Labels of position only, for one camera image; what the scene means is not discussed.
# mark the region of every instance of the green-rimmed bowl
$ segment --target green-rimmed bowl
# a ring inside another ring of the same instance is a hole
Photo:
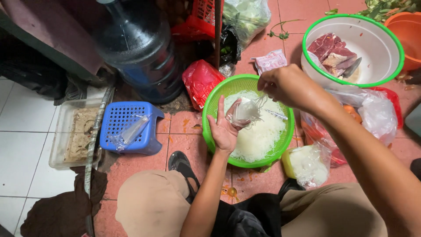
[[[203,108],[203,115],[202,115],[202,124],[203,124],[203,138],[208,145],[208,148],[215,152],[215,142],[212,138],[211,130],[209,128],[209,121],[206,118],[208,114],[216,118],[216,109],[218,107],[218,100],[221,95],[225,97],[236,94],[243,90],[250,90],[257,92],[257,81],[259,76],[252,75],[252,74],[241,74],[232,76],[230,78],[225,79],[224,81],[220,82],[209,94],[208,98],[206,99],[205,106]],[[293,133],[294,133],[294,114],[291,108],[279,103],[284,114],[288,117],[288,121],[286,123],[286,131],[283,131],[281,134],[280,139],[276,142],[276,147],[266,154],[264,159],[259,161],[249,163],[245,162],[240,159],[230,157],[228,159],[228,163],[243,167],[243,168],[257,168],[262,167],[264,165],[269,165],[273,161],[279,159],[282,153],[287,149],[289,146]]]
[[[350,51],[362,57],[357,81],[343,81],[326,73],[307,53],[307,48],[313,41],[330,32],[346,42]],[[405,60],[397,37],[384,25],[360,15],[337,14],[321,18],[304,34],[302,49],[303,71],[321,86],[333,89],[340,89],[342,85],[372,87],[384,84],[398,75]]]

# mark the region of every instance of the green colander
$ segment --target green colander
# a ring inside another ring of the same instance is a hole
[[[220,96],[223,94],[225,97],[236,94],[243,90],[251,90],[257,92],[257,81],[259,76],[252,75],[252,74],[241,74],[232,76],[228,79],[225,79],[221,83],[219,83],[209,94],[208,98],[206,99],[205,106],[203,108],[203,115],[202,115],[202,124],[203,124],[203,138],[208,145],[208,148],[215,152],[215,142],[212,138],[211,130],[209,128],[209,121],[206,118],[208,114],[216,118],[216,109],[218,107],[218,100]],[[284,114],[288,117],[288,121],[286,123],[286,131],[281,134],[280,139],[276,142],[276,147],[266,154],[264,159],[259,161],[249,163],[245,162],[240,159],[230,157],[228,159],[228,163],[243,167],[243,168],[257,168],[262,167],[264,165],[269,165],[273,161],[279,159],[282,153],[287,149],[289,146],[292,135],[294,133],[294,114],[291,108],[286,107],[285,105],[279,103]]]

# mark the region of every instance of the knife blade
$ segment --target knife blade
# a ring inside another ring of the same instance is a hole
[[[357,69],[357,67],[360,65],[360,63],[361,63],[361,60],[362,60],[362,57],[359,57],[357,60],[355,60],[355,62],[354,62],[354,64],[352,64],[351,66],[349,66],[345,71],[344,71],[344,73],[342,74],[342,76],[344,77],[344,78],[348,78],[348,77],[350,77],[354,72],[355,72],[355,70]]]

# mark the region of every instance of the raw beef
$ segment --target raw beef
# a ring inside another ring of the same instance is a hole
[[[335,77],[344,73],[357,60],[357,54],[345,48],[345,42],[338,42],[323,61],[323,66]]]
[[[341,39],[335,34],[327,33],[313,41],[307,50],[314,53],[319,61],[323,62],[340,41]]]

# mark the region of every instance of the rice noodle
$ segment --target rice noodle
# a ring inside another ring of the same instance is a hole
[[[225,98],[224,112],[226,113],[240,97],[256,101],[259,95],[254,91],[246,90],[230,95]],[[276,142],[285,131],[285,123],[282,119],[266,112],[265,109],[284,114],[277,102],[267,100],[260,111],[262,121],[256,121],[238,133],[237,146],[231,153],[232,157],[252,163],[264,159],[266,154],[275,148]]]

